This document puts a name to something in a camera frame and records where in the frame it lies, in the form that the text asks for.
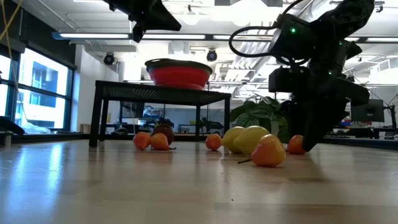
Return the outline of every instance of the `apple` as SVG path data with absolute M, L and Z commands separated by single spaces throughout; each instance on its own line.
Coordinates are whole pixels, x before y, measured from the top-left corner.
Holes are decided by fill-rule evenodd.
M 206 138 L 206 147 L 217 151 L 221 147 L 221 137 L 218 134 L 211 134 Z

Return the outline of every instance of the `black cable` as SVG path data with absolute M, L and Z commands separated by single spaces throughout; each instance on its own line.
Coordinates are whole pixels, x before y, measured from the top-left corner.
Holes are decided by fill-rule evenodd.
M 282 15 L 286 14 L 289 10 L 291 10 L 294 6 L 296 6 L 298 3 L 302 2 L 303 0 L 298 0 L 293 2 L 291 5 L 289 5 L 285 11 L 282 13 Z M 242 29 L 238 29 L 237 31 L 233 32 L 231 34 L 231 37 L 229 38 L 228 44 L 232 52 L 234 52 L 236 55 L 241 56 L 241 57 L 246 57 L 246 58 L 256 58 L 256 57 L 266 57 L 266 56 L 273 56 L 273 57 L 285 57 L 289 60 L 290 65 L 296 65 L 295 61 L 291 57 L 287 57 L 286 55 L 278 54 L 278 53 L 269 53 L 269 52 L 264 52 L 264 53 L 259 53 L 259 54 L 245 54 L 240 51 L 238 51 L 233 45 L 232 41 L 234 38 L 245 31 L 249 30 L 272 30 L 276 29 L 277 26 L 274 24 L 273 26 L 270 27 L 263 27 L 263 26 L 249 26 L 249 27 L 244 27 Z
M 292 4 L 290 4 L 290 5 L 285 9 L 285 11 L 282 13 L 282 15 L 286 14 L 289 10 L 291 10 L 294 6 L 296 6 L 298 3 L 302 2 L 302 1 L 304 1 L 304 0 L 298 0 L 298 1 L 295 1 L 295 2 L 293 2 Z
M 391 103 L 397 96 L 398 96 L 398 95 L 395 95 L 395 96 L 393 97 L 393 99 L 390 100 L 390 103 Z
M 358 79 L 355 77 L 355 75 L 354 75 L 353 73 L 351 73 L 346 67 L 343 67 L 343 68 L 344 68 L 350 75 L 352 75 L 352 76 L 356 79 L 356 81 L 359 82 L 360 85 L 363 85 L 363 83 L 361 83 L 361 81 L 358 80 Z M 387 104 L 382 98 L 380 98 L 379 96 L 377 96 L 374 92 L 372 92 L 372 90 L 370 90 L 370 89 L 368 89 L 368 90 L 369 90 L 369 92 L 371 92 L 375 97 L 377 97 L 379 100 L 382 100 L 383 103 L 385 103 L 385 104 L 388 106 L 388 104 Z

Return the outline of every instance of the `desk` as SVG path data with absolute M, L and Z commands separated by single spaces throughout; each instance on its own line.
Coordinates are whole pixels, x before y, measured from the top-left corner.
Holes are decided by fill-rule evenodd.
M 344 129 L 344 130 L 350 130 L 353 131 L 354 134 L 357 131 L 359 133 L 360 131 L 370 131 L 372 132 L 371 135 L 366 136 L 374 139 L 380 139 L 380 132 L 394 132 L 396 133 L 396 130 L 394 128 L 374 128 L 374 127 L 357 127 L 357 128 L 335 128 L 335 129 Z
M 164 86 L 138 85 L 118 82 L 95 82 L 95 97 L 89 145 L 96 147 L 98 140 L 104 141 L 109 101 L 137 103 L 162 103 L 196 106 L 196 122 L 200 123 L 200 107 L 224 100 L 224 133 L 229 129 L 229 101 L 231 94 L 215 91 L 186 90 Z M 102 106 L 101 130 L 100 116 Z M 195 128 L 195 139 L 199 140 L 199 126 Z

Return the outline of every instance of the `red pear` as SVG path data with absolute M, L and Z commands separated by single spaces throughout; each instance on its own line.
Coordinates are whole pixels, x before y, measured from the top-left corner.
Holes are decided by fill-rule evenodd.
M 285 148 L 273 134 L 260 138 L 259 143 L 251 154 L 253 163 L 264 167 L 277 167 L 285 158 Z
M 292 139 L 289 141 L 289 144 L 287 145 L 287 151 L 290 154 L 305 154 L 306 150 L 303 149 L 303 136 L 293 136 Z

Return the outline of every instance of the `red bowl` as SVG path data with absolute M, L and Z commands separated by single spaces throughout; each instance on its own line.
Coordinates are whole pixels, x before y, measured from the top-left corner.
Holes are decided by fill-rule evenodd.
M 202 63 L 167 58 L 150 60 L 145 65 L 155 85 L 174 88 L 203 90 L 213 73 Z

